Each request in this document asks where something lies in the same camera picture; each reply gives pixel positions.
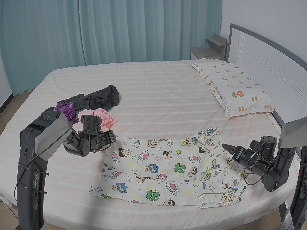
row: black garment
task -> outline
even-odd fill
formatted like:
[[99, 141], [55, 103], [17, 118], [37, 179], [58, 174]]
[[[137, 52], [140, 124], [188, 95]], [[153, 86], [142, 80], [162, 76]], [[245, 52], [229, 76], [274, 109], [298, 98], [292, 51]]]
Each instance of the black garment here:
[[[118, 105], [119, 93], [115, 86], [109, 85], [103, 90], [98, 90], [88, 95], [78, 94], [59, 102], [73, 102], [75, 105], [76, 114], [78, 114], [83, 109], [95, 110], [102, 108], [106, 111], [109, 111], [112, 106]], [[43, 111], [42, 114], [53, 109], [54, 107], [49, 107], [47, 110]]]

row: cartoon print shirt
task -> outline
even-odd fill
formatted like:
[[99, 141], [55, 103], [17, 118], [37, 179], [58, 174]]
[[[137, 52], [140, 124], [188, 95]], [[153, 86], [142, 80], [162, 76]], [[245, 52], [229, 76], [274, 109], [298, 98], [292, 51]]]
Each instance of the cartoon print shirt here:
[[182, 140], [119, 138], [89, 192], [153, 205], [229, 206], [247, 188], [239, 164], [221, 145], [218, 128]]

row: pillow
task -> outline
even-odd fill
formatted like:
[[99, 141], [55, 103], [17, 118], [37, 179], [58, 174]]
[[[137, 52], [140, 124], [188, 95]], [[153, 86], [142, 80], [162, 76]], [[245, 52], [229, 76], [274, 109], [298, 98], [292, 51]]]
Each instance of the pillow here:
[[273, 112], [271, 97], [237, 63], [204, 62], [192, 65], [225, 110], [227, 120], [248, 113]]

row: wall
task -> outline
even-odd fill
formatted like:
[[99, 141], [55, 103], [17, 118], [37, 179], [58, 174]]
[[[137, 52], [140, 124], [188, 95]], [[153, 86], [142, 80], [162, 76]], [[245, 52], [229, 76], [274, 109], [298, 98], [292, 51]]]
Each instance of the wall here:
[[220, 35], [230, 24], [265, 36], [307, 61], [307, 0], [223, 0]]
[[6, 99], [12, 94], [11, 87], [6, 77], [6, 73], [3, 67], [3, 62], [0, 53], [0, 106], [6, 101]]

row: bed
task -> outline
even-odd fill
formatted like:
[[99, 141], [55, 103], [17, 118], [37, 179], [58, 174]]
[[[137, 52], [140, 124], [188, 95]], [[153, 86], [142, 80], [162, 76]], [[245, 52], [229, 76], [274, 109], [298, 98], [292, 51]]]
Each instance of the bed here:
[[[230, 38], [229, 47], [235, 45], [233, 42]], [[228, 52], [229, 61], [235, 61], [238, 56], [235, 47]], [[245, 69], [251, 60], [243, 61], [246, 53], [238, 52]], [[112, 129], [123, 137], [184, 138], [211, 126], [219, 127], [229, 144], [245, 148], [251, 140], [259, 140], [264, 135], [279, 137], [265, 113], [226, 121], [223, 108], [191, 67], [200, 61], [207, 59], [114, 63], [51, 72], [21, 105], [0, 136], [0, 194], [16, 204], [13, 191], [20, 131], [57, 101], [80, 93], [88, 94], [109, 84], [115, 85], [120, 93], [119, 105], [109, 111], [118, 120]], [[270, 193], [258, 183], [250, 186], [242, 202], [233, 206], [198, 209], [197, 206], [133, 204], [119, 199], [103, 200], [89, 194], [88, 187], [100, 173], [103, 160], [102, 152], [82, 158], [68, 154], [63, 146], [49, 159], [50, 176], [45, 183], [48, 195], [44, 197], [44, 218], [48, 223], [68, 230], [230, 229], [277, 209], [294, 193], [297, 181], [297, 170], [292, 164], [289, 179], [281, 188]], [[251, 182], [256, 180], [256, 175], [251, 176]]]

